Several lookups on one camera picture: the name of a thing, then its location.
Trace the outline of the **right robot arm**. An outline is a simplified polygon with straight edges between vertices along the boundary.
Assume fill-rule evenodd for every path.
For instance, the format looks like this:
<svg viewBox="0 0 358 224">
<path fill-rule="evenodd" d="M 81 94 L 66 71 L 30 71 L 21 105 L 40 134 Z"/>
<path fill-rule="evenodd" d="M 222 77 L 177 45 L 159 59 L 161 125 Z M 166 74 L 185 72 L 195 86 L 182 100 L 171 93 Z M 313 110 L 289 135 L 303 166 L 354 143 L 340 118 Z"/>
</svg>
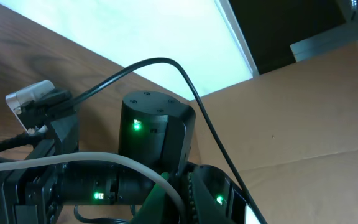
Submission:
<svg viewBox="0 0 358 224">
<path fill-rule="evenodd" d="M 195 111 L 155 91 L 122 101 L 117 153 L 78 149 L 74 107 L 54 90 L 18 106 L 33 134 L 0 142 L 0 223 L 55 223 L 64 205 L 137 205 L 133 223 L 244 223 L 248 201 L 220 169 L 188 158 Z"/>
</svg>

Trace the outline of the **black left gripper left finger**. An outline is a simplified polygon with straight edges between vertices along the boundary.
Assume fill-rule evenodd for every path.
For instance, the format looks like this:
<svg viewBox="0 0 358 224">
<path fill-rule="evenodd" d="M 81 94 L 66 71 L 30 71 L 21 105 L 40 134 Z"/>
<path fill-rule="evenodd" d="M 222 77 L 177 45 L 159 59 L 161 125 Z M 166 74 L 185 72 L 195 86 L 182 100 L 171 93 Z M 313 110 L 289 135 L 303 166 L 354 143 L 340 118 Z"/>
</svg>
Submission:
<svg viewBox="0 0 358 224">
<path fill-rule="evenodd" d="M 179 223 L 178 177 L 166 172 L 158 177 L 157 173 L 142 174 L 142 176 L 151 180 L 154 185 L 147 192 L 141 208 L 129 223 Z"/>
</svg>

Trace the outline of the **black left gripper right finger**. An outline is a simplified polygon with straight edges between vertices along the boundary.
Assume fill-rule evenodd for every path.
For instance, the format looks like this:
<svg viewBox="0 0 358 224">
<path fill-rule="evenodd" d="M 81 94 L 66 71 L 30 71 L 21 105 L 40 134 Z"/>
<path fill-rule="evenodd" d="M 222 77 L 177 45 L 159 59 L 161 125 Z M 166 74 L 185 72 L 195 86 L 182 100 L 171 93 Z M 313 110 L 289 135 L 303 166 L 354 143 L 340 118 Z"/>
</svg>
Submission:
<svg viewBox="0 0 358 224">
<path fill-rule="evenodd" d="M 237 186 L 220 169 L 195 169 L 187 173 L 184 197 L 188 223 L 238 222 Z"/>
</svg>

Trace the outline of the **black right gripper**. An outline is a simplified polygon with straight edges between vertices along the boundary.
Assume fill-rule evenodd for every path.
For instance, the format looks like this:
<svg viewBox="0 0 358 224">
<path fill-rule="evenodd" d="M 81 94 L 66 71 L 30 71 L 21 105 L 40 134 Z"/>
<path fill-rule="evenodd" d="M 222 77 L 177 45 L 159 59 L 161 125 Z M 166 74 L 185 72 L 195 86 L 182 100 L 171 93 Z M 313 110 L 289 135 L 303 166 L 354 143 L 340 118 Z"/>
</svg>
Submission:
<svg viewBox="0 0 358 224">
<path fill-rule="evenodd" d="M 0 141 L 0 152 L 35 145 L 42 134 L 22 133 Z M 56 223 L 63 208 L 57 185 L 61 165 L 0 171 L 0 223 Z"/>
</svg>

